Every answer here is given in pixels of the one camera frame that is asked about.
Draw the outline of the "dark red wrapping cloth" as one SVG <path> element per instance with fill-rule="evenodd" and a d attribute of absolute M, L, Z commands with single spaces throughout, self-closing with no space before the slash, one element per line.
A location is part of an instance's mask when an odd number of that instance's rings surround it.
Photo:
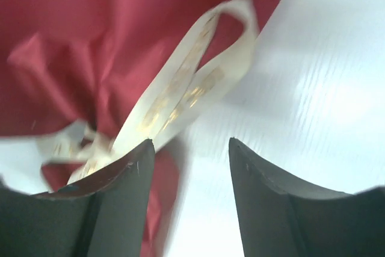
<path fill-rule="evenodd" d="M 85 146 L 89 127 L 115 139 L 192 25 L 226 1 L 1 0 L 1 137 L 6 147 L 31 141 L 43 157 L 43 189 L 27 195 L 75 183 L 70 175 L 81 166 L 48 159 L 38 148 L 40 137 L 66 132 Z M 259 34 L 280 0 L 251 1 Z M 240 21 L 221 14 L 200 65 L 243 30 Z M 139 256 L 156 256 L 162 246 L 179 183 L 179 169 L 164 146 L 154 150 Z M 7 182 L 1 187 L 10 188 Z"/>

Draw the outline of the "cream printed ribbon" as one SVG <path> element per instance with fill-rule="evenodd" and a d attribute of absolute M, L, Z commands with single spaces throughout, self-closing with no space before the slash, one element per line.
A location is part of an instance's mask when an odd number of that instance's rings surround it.
<path fill-rule="evenodd" d="M 244 30 L 232 45 L 201 66 L 223 13 L 240 21 Z M 188 30 L 140 96 L 115 139 L 86 127 L 85 146 L 68 133 L 59 132 L 40 137 L 39 150 L 56 163 L 81 163 L 70 175 L 72 183 L 117 161 L 144 140 L 152 140 L 154 148 L 161 149 L 245 76 L 252 64 L 257 35 L 251 0 L 222 2 Z"/>

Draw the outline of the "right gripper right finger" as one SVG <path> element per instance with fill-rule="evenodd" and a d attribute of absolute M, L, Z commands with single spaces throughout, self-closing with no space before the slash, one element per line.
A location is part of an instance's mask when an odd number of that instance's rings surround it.
<path fill-rule="evenodd" d="M 357 194 L 307 182 L 236 138 L 229 163 L 245 256 L 383 256 L 384 188 Z"/>

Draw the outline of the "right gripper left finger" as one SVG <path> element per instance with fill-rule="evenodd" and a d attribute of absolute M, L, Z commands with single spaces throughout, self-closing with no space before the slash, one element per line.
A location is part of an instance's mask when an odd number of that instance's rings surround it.
<path fill-rule="evenodd" d="M 1 255 L 139 256 L 154 161 L 145 140 L 54 193 L 1 187 Z"/>

